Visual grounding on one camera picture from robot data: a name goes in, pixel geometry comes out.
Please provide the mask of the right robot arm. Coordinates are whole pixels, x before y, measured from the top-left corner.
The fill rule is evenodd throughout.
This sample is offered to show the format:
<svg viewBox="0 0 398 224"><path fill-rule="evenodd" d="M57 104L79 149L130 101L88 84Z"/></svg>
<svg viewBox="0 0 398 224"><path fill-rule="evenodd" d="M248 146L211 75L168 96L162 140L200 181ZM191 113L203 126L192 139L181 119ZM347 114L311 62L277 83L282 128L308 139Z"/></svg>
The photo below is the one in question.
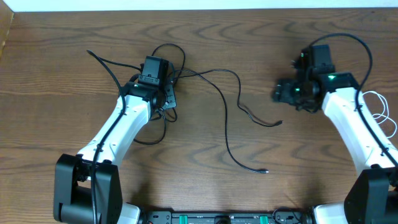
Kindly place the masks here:
<svg viewBox="0 0 398 224"><path fill-rule="evenodd" d="M336 72L327 45L301 51L295 78L278 81L273 99L321 110L338 130L358 178L345 200L317 205L305 223L397 223L397 148L383 133L350 72Z"/></svg>

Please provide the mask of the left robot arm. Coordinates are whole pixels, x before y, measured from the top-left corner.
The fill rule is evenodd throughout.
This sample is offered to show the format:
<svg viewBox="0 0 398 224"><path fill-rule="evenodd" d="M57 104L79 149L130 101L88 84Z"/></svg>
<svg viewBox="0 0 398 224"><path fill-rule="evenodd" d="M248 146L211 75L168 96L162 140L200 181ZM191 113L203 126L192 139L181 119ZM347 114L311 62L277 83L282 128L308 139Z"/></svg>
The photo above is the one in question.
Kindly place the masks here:
<svg viewBox="0 0 398 224"><path fill-rule="evenodd" d="M55 165L53 217L63 223L139 222L141 210L123 201L119 166L140 129L154 113L174 108L173 65L148 56L139 73L116 83L118 100L96 136Z"/></svg>

